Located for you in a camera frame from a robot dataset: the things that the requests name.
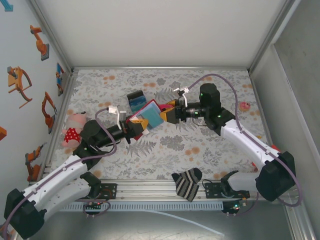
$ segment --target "red polka dot fabric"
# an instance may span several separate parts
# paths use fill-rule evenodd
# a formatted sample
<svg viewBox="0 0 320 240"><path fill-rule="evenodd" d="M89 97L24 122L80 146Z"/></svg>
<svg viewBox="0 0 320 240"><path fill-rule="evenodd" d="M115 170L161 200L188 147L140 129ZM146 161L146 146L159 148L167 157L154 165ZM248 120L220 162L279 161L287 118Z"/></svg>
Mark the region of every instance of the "red polka dot fabric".
<svg viewBox="0 0 320 240"><path fill-rule="evenodd" d="M69 142L70 140L77 140L80 143L80 134L76 132L75 128L69 128L68 131L66 131L66 134L64 136L64 140L66 142Z"/></svg>

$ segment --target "white wall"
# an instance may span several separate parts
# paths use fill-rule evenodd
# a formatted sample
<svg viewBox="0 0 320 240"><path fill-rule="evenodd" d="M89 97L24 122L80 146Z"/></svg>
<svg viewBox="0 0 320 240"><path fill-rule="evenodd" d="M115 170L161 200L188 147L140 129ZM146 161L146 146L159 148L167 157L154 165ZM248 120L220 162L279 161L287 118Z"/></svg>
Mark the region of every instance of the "white wall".
<svg viewBox="0 0 320 240"><path fill-rule="evenodd" d="M9 2L13 5L13 12L5 12L0 5L0 126L7 130L7 136L0 140L0 224L4 221L7 194L14 188L23 190L28 185L25 154L48 142L36 163L40 164L46 157L52 134L48 134L41 111L45 91L58 111L63 99L63 95L58 97L57 94L56 64L59 60L54 49L50 46L49 59L40 60L36 38L30 33L30 25L38 27L39 24L26 1ZM48 43L44 34L39 35L44 43ZM25 91L32 101L21 109L19 106L24 103L22 96L17 91L8 93L13 88L8 87L9 66L21 67L32 82L32 87ZM24 77L22 83L24 87L27 85ZM46 111L54 114L50 104L47 104Z"/></svg>
<svg viewBox="0 0 320 240"><path fill-rule="evenodd" d="M38 0L73 66L245 66L285 0Z"/></svg>
<svg viewBox="0 0 320 240"><path fill-rule="evenodd" d="M261 101L273 143L290 152L301 183L304 203L313 229L320 238L320 172L309 145L306 123L274 46L271 46L251 76Z"/></svg>

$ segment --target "floral tablecloth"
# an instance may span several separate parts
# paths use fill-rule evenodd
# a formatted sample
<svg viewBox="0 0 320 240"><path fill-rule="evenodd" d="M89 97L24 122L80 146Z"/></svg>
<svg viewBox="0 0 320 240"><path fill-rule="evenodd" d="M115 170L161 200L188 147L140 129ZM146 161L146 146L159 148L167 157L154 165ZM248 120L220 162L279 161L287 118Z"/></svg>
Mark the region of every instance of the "floral tablecloth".
<svg viewBox="0 0 320 240"><path fill-rule="evenodd" d="M194 81L209 73L227 78L238 93L239 102L251 104L246 112L239 112L241 123L254 135L266 142L264 127L257 101L247 71L209 71L193 69L83 69L78 72L67 114L87 112L88 119L108 105L124 106L131 114L126 95L143 90L147 100L155 99L164 104L174 99L173 90L190 86ZM230 87L221 79L207 77L203 83L214 83L220 91L222 106L235 111L235 98ZM188 101L199 100L199 87L196 85L187 94ZM108 128L116 124L116 116L102 113L100 119ZM196 119L203 125L202 119ZM51 170L63 163L73 149L63 148L61 133L58 147L52 159ZM138 141L128 144L122 140L118 151L103 158L91 169L100 179L172 179L172 173L191 168L199 168L206 179L220 179L233 170L253 172L255 167L248 157L231 142L223 139L205 126L195 125L191 119L174 125L164 122L144 135Z"/></svg>

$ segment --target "striped sock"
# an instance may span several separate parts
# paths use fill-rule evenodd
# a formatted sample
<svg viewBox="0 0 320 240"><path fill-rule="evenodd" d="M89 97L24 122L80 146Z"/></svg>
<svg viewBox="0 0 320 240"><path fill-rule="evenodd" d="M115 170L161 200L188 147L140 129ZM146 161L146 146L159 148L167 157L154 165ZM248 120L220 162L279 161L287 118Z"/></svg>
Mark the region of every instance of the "striped sock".
<svg viewBox="0 0 320 240"><path fill-rule="evenodd" d="M172 174L173 179L176 178L175 181L177 181L177 173ZM185 180L188 180L189 182L197 184L201 178L202 178L202 172L200 171L199 168L192 168L188 171L182 172L179 174L181 177L183 177Z"/></svg>
<svg viewBox="0 0 320 240"><path fill-rule="evenodd" d="M189 202L192 202L197 195L199 185L194 182L190 182L180 176L176 184L176 194L184 199L187 199Z"/></svg>

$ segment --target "white cable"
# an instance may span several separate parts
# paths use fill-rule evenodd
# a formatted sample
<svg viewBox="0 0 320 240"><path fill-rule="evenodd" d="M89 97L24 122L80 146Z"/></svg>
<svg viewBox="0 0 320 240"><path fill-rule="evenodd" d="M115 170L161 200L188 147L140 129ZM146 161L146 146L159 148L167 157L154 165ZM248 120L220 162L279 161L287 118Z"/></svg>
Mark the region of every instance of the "white cable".
<svg viewBox="0 0 320 240"><path fill-rule="evenodd" d="M195 221L191 221L191 220L188 220L188 219L185 219L183 217L179 217L179 216L175 216L175 215L172 215L172 214L169 214L169 213L166 213L166 212L162 212L162 211L152 211L152 210L142 210L142 212L147 212L147 213L153 213L153 214L161 214L161 215L165 215L165 216L168 216L168 217L172 217L172 218L175 218L175 219L179 219L179 220L182 220L184 222L187 222L187 223L190 223L190 224L194 224L200 228L203 228L203 229L206 229L214 234L218 234L218 235L221 235L221 236L225 236L223 233L221 232L218 232L216 230L213 230L207 226L203 226L201 225L200 223L197 223Z"/></svg>

